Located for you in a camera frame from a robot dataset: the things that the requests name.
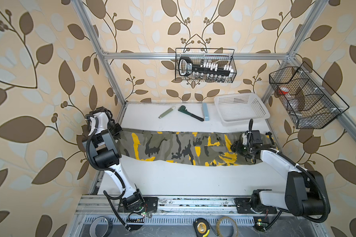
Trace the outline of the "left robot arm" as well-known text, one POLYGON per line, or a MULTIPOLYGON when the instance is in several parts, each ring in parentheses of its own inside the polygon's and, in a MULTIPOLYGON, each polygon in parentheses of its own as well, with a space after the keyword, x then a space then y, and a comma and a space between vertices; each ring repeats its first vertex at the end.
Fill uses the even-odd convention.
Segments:
POLYGON ((107 173, 121 194, 111 196, 103 194, 108 200, 118 200, 124 209, 130 212, 146 211, 147 205, 141 191, 132 184, 123 170, 122 157, 116 141, 120 139, 121 126, 113 119, 113 114, 105 107, 100 107, 85 115, 88 122, 88 138, 83 142, 89 164, 96 170, 107 173))

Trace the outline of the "camouflage trousers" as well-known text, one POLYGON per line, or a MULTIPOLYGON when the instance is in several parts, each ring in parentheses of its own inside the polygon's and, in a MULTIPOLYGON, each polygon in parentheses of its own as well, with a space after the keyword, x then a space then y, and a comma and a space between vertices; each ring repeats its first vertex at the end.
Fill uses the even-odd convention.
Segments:
POLYGON ((246 132, 172 132, 124 129, 117 142, 122 155, 138 161, 193 166, 241 166, 261 162, 260 154, 246 159, 233 153, 231 145, 248 142, 246 132))

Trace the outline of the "white plastic basket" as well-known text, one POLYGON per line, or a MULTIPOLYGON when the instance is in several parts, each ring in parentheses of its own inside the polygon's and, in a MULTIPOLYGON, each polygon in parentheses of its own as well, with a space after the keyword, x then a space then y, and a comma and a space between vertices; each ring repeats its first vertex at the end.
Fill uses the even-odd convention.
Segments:
POLYGON ((216 96, 214 103, 224 126, 270 118, 270 113, 255 93, 239 93, 216 96))

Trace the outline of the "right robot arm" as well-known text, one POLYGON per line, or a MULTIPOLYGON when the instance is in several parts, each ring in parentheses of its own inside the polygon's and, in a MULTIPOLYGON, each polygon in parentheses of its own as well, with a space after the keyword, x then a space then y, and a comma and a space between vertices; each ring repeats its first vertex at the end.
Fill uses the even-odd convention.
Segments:
POLYGON ((285 181, 284 191, 254 190, 250 198, 234 200, 238 213, 286 212, 304 217, 314 223, 323 223, 331 211, 324 177, 293 162, 276 148, 272 133, 253 130, 249 121, 246 132, 231 145, 232 152, 251 164, 263 162, 273 168, 285 181))

